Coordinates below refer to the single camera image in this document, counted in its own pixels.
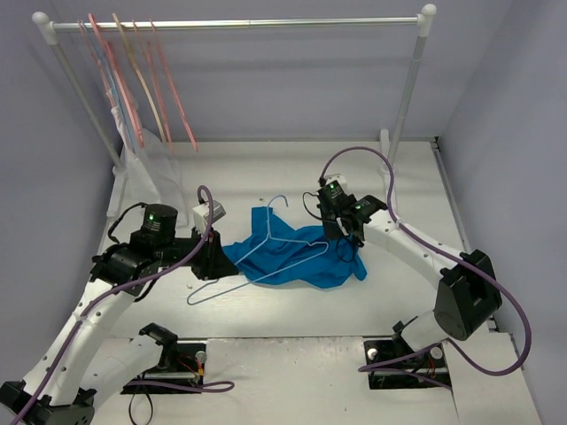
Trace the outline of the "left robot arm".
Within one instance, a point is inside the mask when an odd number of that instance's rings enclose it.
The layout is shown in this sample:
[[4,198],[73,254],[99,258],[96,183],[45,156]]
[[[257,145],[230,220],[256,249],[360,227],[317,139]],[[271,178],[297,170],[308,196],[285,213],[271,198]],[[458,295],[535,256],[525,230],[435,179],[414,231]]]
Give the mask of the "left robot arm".
[[178,337],[156,323],[144,326],[123,351],[93,359],[117,320],[167,268],[190,266],[201,280],[237,274],[212,227],[225,213],[217,201],[200,201],[191,236],[178,238],[176,209],[146,205],[143,224],[129,241],[94,257],[82,298],[50,349],[24,378],[2,385],[1,404],[14,414],[14,423],[89,424],[136,377],[175,366]]

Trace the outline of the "blue t shirt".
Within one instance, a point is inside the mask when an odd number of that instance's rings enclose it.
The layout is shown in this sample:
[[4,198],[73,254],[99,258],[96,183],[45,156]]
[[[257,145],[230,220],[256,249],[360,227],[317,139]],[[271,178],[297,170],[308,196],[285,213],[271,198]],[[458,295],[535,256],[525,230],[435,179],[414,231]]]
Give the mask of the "blue t shirt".
[[321,226],[293,228],[267,207],[252,209],[251,225],[245,240],[223,247],[250,282],[277,286],[303,281],[326,290],[368,275],[351,242],[328,240]]

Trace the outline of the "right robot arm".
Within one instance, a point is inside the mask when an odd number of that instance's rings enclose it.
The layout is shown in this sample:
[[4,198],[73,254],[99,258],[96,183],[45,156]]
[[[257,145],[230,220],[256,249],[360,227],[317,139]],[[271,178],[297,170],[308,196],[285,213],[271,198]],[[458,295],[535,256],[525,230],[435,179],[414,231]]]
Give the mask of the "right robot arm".
[[422,236],[422,245],[394,223],[387,205],[367,195],[348,195],[338,180],[317,190],[324,234],[330,240],[346,237],[358,246],[378,246],[419,273],[436,290],[435,306],[394,329],[393,357],[411,365],[424,348],[449,337],[467,340],[502,305],[501,292],[459,262],[465,261],[494,276],[492,262],[482,251],[471,254],[446,248]]

